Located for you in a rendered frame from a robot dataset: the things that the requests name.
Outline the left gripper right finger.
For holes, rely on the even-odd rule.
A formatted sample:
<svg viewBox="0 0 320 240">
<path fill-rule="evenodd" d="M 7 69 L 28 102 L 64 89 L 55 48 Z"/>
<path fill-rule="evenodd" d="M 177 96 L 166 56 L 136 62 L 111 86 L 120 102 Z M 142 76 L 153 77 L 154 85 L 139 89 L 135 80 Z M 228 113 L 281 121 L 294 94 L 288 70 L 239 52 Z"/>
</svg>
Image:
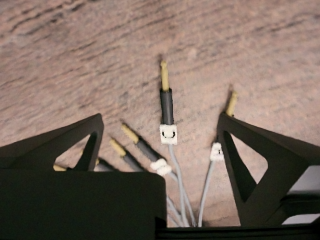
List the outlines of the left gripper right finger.
<svg viewBox="0 0 320 240">
<path fill-rule="evenodd" d="M 320 146 L 224 113 L 217 131 L 241 226 L 262 225 L 283 202 L 320 199 Z M 232 135 L 267 160 L 258 184 Z"/>
</svg>

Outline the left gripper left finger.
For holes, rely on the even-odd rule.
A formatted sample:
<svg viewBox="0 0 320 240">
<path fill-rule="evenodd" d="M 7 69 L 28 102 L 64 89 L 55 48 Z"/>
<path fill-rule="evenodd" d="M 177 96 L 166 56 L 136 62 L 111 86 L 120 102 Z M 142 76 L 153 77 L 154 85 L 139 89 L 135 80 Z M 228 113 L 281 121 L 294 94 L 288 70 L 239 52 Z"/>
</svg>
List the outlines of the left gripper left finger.
<svg viewBox="0 0 320 240">
<path fill-rule="evenodd" d="M 89 135 L 72 171 L 94 171 L 103 131 L 102 115 L 97 113 L 72 124 L 0 146 L 0 167 L 55 170 L 55 159 Z"/>
</svg>

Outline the black jack plug with tag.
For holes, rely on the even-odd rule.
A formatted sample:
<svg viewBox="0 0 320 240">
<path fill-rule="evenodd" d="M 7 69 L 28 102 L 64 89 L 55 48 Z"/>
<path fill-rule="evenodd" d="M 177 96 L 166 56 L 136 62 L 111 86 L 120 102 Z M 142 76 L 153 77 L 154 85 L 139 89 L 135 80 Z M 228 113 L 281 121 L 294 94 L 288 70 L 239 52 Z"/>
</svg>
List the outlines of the black jack plug with tag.
<svg viewBox="0 0 320 240">
<path fill-rule="evenodd" d="M 60 170 L 65 170 L 65 171 L 72 171 L 73 167 L 64 167 L 62 165 L 59 165 L 57 163 L 54 163 L 54 168 L 60 169 Z"/>
<path fill-rule="evenodd" d="M 159 172 L 165 172 L 172 168 L 163 158 L 160 158 L 160 155 L 141 135 L 138 136 L 126 123 L 122 123 L 122 127 L 134 138 L 134 143 L 153 161 L 151 164 Z"/>
<path fill-rule="evenodd" d="M 136 171 L 136 172 L 147 172 L 144 171 L 144 167 L 142 164 L 134 157 L 134 155 L 128 150 L 124 149 L 120 143 L 115 140 L 115 138 L 111 138 L 110 140 L 116 146 L 116 148 L 121 152 L 121 156 L 125 159 L 125 161 Z"/>
<path fill-rule="evenodd" d="M 162 75 L 162 86 L 160 88 L 161 106 L 162 106 L 162 116 L 163 123 L 160 124 L 162 141 L 177 141 L 177 130 L 176 124 L 173 117 L 173 99 L 172 99 L 172 87 L 168 84 L 168 69 L 167 61 L 162 59 L 160 62 L 161 75 Z"/>
<path fill-rule="evenodd" d="M 223 110 L 222 113 L 233 117 L 234 113 L 232 112 L 232 108 L 233 108 L 234 101 L 235 101 L 235 98 L 236 98 L 235 94 L 237 93 L 237 90 L 233 89 L 233 90 L 231 90 L 231 93 L 232 94 L 229 97 L 227 108 L 226 108 L 226 110 Z M 222 151 L 221 151 L 221 148 L 220 148 L 220 143 L 219 143 L 218 131 L 217 131 L 215 140 L 216 140 L 216 142 L 213 142 L 213 146 L 212 146 L 212 149 L 211 149 L 210 157 L 223 157 Z"/>
<path fill-rule="evenodd" d="M 81 152 L 83 152 L 83 149 L 84 148 L 81 148 Z M 105 171 L 121 171 L 102 157 L 97 158 L 96 165 Z"/>
</svg>

